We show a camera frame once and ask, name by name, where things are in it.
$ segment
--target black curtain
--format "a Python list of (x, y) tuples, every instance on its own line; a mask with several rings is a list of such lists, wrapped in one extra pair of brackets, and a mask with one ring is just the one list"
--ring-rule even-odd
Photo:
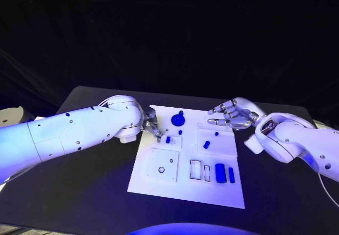
[(0, 108), (92, 86), (304, 106), (339, 123), (339, 2), (0, 3)]

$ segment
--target robotic hand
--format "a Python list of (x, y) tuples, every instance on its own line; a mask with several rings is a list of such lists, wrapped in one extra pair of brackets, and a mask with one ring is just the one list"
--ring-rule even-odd
[(109, 97), (98, 106), (0, 128), (0, 185), (40, 162), (112, 137), (121, 143), (134, 141), (144, 129), (161, 137), (154, 109), (144, 112), (135, 99), (124, 95)]
[(262, 150), (281, 162), (300, 157), (316, 172), (339, 181), (339, 131), (316, 129), (300, 117), (285, 113), (269, 115), (246, 99), (238, 97), (207, 114), (223, 112), (225, 119), (207, 123), (229, 126), (235, 130), (255, 127), (255, 133), (243, 142), (255, 154)]

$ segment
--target round hole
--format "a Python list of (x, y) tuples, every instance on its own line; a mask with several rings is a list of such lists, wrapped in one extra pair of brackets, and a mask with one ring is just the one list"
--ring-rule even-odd
[(158, 168), (158, 172), (160, 172), (160, 173), (164, 172), (164, 168), (163, 168), (163, 167)]

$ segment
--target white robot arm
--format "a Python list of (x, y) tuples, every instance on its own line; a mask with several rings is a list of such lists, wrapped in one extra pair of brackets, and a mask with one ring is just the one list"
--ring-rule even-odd
[(117, 95), (102, 106), (46, 117), (0, 128), (0, 184), (10, 176), (40, 162), (105, 142), (112, 137), (121, 143), (135, 140), (144, 128), (154, 137), (154, 109), (143, 111), (135, 99)]
[(300, 157), (316, 172), (339, 181), (339, 131), (316, 129), (300, 117), (272, 113), (269, 115), (246, 99), (238, 97), (207, 114), (223, 112), (225, 119), (209, 119), (213, 125), (233, 129), (255, 127), (255, 134), (243, 142), (251, 151), (262, 150), (281, 162), (288, 163)]

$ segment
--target black table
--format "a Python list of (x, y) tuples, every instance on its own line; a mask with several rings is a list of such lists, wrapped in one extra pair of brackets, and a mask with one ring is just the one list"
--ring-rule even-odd
[[(209, 110), (225, 99), (76, 87), (57, 111), (93, 106), (115, 94), (150, 104)], [(258, 104), (268, 112), (311, 121), (303, 107)], [(144, 227), (207, 223), (259, 234), (337, 234), (339, 208), (321, 189), (317, 174), (301, 161), (278, 162), (252, 154), (243, 141), (254, 132), (235, 132), (245, 209), (128, 193), (137, 141), (108, 142), (39, 164), (0, 192), (0, 223), (72, 234), (125, 234)], [(339, 184), (324, 178), (333, 198)]]

